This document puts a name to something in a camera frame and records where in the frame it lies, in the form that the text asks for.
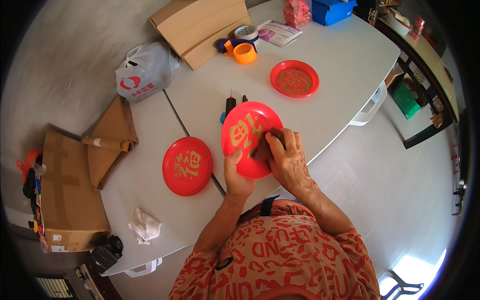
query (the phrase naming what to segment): orange tape dispenser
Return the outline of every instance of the orange tape dispenser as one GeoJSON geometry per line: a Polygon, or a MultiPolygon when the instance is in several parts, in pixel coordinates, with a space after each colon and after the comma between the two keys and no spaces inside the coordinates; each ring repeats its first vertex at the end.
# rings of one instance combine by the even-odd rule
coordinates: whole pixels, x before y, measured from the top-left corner
{"type": "Polygon", "coordinates": [[[223,55],[233,57],[241,65],[254,62],[258,56],[255,45],[249,40],[221,39],[217,41],[217,46],[223,55]]]}

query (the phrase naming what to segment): blue box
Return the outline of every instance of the blue box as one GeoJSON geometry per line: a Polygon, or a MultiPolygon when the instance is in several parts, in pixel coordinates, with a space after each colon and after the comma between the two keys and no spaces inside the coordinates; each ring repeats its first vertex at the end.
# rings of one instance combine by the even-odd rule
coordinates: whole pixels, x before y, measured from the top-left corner
{"type": "Polygon", "coordinates": [[[355,0],[312,0],[312,19],[325,26],[330,26],[352,15],[355,0]]]}

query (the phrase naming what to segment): white table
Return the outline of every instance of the white table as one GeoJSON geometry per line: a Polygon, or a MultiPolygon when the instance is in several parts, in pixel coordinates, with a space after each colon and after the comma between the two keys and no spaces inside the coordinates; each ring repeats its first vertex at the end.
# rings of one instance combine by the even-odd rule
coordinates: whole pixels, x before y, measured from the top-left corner
{"type": "MultiPolygon", "coordinates": [[[[281,0],[272,0],[249,13],[257,26],[269,19],[283,23],[282,8],[281,0]]],[[[311,22],[301,29],[303,34],[283,48],[260,40],[258,58],[248,65],[221,54],[195,71],[182,63],[166,89],[188,133],[210,148],[213,173],[223,189],[219,119],[231,89],[237,104],[244,94],[249,100],[264,102],[277,112],[285,127],[300,132],[310,162],[362,110],[400,54],[392,41],[356,16],[329,27],[311,22]],[[272,87],[270,71],[284,60],[301,60],[317,71],[320,87],[313,96],[294,99],[272,87]]],[[[244,210],[278,187],[272,175],[258,180],[244,210]]]]}
{"type": "Polygon", "coordinates": [[[223,200],[211,180],[190,197],[178,196],[166,186],[163,156],[185,134],[164,92],[131,104],[131,108],[139,144],[101,191],[112,234],[123,242],[123,256],[102,276],[120,272],[140,276],[154,271],[157,259],[196,242],[223,200]],[[149,245],[139,245],[128,227],[137,207],[162,223],[160,236],[149,245]],[[130,271],[143,264],[144,271],[130,271]]]}

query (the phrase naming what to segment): chair leg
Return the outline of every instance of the chair leg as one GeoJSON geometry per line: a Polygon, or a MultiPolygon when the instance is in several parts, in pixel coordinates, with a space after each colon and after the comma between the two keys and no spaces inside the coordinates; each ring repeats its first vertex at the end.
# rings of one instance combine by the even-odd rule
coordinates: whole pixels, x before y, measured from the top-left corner
{"type": "Polygon", "coordinates": [[[397,284],[385,295],[381,296],[380,300],[386,300],[388,297],[390,297],[398,288],[400,288],[400,292],[397,293],[392,300],[396,300],[398,297],[401,295],[414,295],[423,288],[423,283],[420,284],[411,284],[411,283],[406,283],[403,281],[394,271],[390,270],[390,274],[392,275],[391,277],[395,279],[397,284]],[[411,290],[405,290],[405,288],[417,288],[418,290],[411,291],[411,290]]]}

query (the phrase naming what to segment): wrist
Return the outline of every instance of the wrist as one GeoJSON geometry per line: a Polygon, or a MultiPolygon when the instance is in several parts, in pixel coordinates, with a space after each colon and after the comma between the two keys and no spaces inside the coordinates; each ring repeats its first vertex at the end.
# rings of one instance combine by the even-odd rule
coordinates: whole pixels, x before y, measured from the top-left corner
{"type": "Polygon", "coordinates": [[[241,209],[243,209],[243,206],[247,201],[247,198],[248,198],[247,196],[234,195],[227,190],[227,193],[225,195],[225,198],[223,199],[223,202],[231,206],[239,206],[241,209]]]}
{"type": "Polygon", "coordinates": [[[292,194],[297,199],[307,204],[314,200],[318,196],[319,192],[321,191],[317,183],[311,177],[308,177],[307,179],[302,180],[302,185],[298,187],[292,194]]]}

